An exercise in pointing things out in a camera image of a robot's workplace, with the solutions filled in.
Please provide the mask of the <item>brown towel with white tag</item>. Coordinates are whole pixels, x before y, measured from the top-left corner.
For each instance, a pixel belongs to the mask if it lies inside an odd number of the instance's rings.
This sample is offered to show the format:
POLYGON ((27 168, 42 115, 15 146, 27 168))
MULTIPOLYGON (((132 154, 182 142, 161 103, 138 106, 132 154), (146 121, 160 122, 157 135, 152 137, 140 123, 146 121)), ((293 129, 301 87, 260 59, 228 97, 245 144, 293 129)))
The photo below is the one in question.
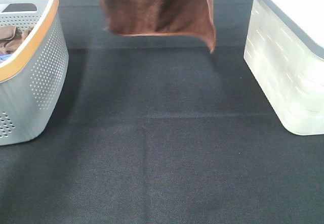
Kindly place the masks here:
POLYGON ((213 0, 99 0, 106 30, 122 36, 195 36, 216 47, 213 0))

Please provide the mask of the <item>blue towel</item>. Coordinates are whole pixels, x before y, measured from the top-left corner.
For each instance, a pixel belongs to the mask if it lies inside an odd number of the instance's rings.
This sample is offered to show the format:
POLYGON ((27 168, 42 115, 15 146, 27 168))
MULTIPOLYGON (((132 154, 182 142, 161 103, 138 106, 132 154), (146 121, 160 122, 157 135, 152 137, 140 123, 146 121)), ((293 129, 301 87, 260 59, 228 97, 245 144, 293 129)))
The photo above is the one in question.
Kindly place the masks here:
POLYGON ((12 55, 11 54, 0 54, 0 63, 3 63, 7 59, 9 59, 12 55))

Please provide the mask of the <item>black table cloth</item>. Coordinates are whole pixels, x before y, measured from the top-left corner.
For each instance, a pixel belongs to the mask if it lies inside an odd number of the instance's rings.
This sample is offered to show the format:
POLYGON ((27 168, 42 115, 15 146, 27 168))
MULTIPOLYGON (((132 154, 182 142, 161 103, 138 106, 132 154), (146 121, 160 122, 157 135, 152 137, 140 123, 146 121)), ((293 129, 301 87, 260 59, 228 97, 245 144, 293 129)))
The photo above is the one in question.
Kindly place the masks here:
POLYGON ((1 223, 323 223, 323 136, 288 132, 251 74, 251 6, 214 0, 210 54, 60 0, 65 84, 38 138, 1 147, 1 223))

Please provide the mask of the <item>grey basket with yellow rim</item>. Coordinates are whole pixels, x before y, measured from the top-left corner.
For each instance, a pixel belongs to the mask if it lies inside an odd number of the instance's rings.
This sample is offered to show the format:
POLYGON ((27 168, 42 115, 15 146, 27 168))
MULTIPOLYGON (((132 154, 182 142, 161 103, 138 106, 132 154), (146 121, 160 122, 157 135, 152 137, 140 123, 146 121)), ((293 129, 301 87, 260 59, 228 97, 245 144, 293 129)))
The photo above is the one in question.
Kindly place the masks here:
POLYGON ((28 142, 45 129, 60 96, 69 54, 59 0, 1 0, 1 26, 30 34, 1 63, 1 145, 28 142))

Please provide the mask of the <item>white lidded storage box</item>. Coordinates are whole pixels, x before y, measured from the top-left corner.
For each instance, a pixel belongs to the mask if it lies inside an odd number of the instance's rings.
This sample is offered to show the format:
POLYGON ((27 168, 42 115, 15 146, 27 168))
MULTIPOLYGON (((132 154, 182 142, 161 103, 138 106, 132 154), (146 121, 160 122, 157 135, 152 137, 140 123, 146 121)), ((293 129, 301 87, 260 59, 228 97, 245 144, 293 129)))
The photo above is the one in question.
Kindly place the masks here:
POLYGON ((323 134, 323 0, 253 0, 244 60, 285 129, 323 134))

